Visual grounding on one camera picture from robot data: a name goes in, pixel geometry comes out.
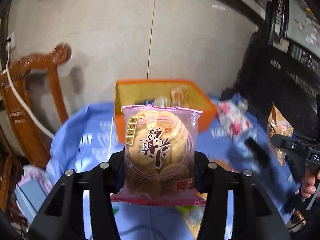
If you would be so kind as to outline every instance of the cardboard box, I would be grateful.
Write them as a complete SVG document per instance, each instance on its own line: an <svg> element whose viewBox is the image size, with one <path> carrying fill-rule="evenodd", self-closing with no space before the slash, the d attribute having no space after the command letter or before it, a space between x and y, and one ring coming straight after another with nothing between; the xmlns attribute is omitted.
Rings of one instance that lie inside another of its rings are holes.
<svg viewBox="0 0 320 240"><path fill-rule="evenodd" d="M135 79L116 81L115 123L118 140L124 143L124 116L122 106L135 105L148 98L170 98L171 90L183 88L188 108L203 111L199 118L199 132L206 131L217 113L210 98L192 81L179 79Z"/></svg>

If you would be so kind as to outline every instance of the wooden chair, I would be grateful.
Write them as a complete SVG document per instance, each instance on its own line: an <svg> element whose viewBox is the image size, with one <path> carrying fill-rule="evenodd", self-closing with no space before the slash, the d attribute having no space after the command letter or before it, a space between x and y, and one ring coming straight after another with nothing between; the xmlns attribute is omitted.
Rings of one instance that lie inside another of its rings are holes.
<svg viewBox="0 0 320 240"><path fill-rule="evenodd" d="M50 88L61 123L67 120L68 115L62 98L57 67L66 62L70 56L70 47L66 44L60 44L50 54L31 54L27 57L21 57L9 67L16 90L31 109L30 98L25 88L25 76L33 69L47 70ZM31 164L45 168L50 159L50 151L44 141L42 132L14 96L7 79L6 70L0 73L0 93L9 116L10 125L26 158ZM1 127L0 139L9 154L5 160L0 189L0 208L6 212L8 197L11 190L14 190L12 184L15 185L17 182L16 178L12 179L12 176L17 174L17 171L22 171L22 165L17 161L15 152L10 147ZM12 173L13 167L17 167L18 170Z"/></svg>

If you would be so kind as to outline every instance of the blue tablecloth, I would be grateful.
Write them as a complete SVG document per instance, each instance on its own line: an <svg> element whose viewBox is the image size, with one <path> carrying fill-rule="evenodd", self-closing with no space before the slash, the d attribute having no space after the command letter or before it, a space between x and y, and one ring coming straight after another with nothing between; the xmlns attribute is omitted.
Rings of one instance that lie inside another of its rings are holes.
<svg viewBox="0 0 320 240"><path fill-rule="evenodd" d="M233 102L240 100L234 95ZM54 136L51 145L51 160L47 165L47 173L56 183L66 169L76 172L88 171L103 161L108 161L112 153L121 151L114 123L114 104L106 102L85 106L70 117ZM278 208L286 223L290 214L283 211L284 203L290 193L298 189L298 185L288 179L291 176L289 167L281 166L273 153L268 149L267 136L254 116L246 114L253 124L249 136L269 151L270 164L262 169L256 163L252 153L243 142L234 143L223 132L215 118L206 132L199 133L196 150L204 152L209 160L214 158L228 162L232 168L242 171L249 169L258 174L258 178ZM192 240L180 213L171 207L148 207L127 203L116 203L119 211L116 223L122 240ZM225 239L231 237L233 222L233 195L228 194L228 216ZM89 192L84 193L84 227L86 238L90 239L91 224L89 210Z"/></svg>

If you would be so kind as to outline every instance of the white power cord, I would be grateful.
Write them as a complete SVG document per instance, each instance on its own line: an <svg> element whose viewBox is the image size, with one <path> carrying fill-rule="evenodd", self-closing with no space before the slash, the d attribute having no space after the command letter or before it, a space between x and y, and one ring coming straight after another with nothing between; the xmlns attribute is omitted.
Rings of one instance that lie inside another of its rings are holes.
<svg viewBox="0 0 320 240"><path fill-rule="evenodd" d="M50 132L47 128L45 128L39 121L38 119L34 116L33 112L31 111L31 109L27 106L27 104L23 101L23 99L20 97L19 93L17 92L17 90L15 89L12 80L11 80L11 76L10 76L10 72L9 72L9 58L10 58L10 49L11 49L11 42L7 42L7 46L6 46L7 52L8 52L8 61L7 61L7 65L5 66L6 71L7 71L7 77L8 77L8 81L10 84L10 87L12 89L12 92L14 94L14 96L17 98L17 100L19 101L19 103L22 105L22 107L24 108L24 110L29 114L30 118L33 120L33 122L36 124L36 126L39 127L39 129L44 132L44 134L46 134L48 137L50 137L51 139L53 139L54 134L52 132Z"/></svg>

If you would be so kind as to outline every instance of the pink plastic bag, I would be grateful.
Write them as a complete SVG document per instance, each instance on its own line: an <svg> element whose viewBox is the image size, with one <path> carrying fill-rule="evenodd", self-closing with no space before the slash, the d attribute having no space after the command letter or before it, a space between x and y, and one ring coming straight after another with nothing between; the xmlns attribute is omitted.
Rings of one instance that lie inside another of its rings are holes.
<svg viewBox="0 0 320 240"><path fill-rule="evenodd" d="M112 201L139 205L204 205L196 195L194 151L201 111L124 106L125 183Z"/></svg>

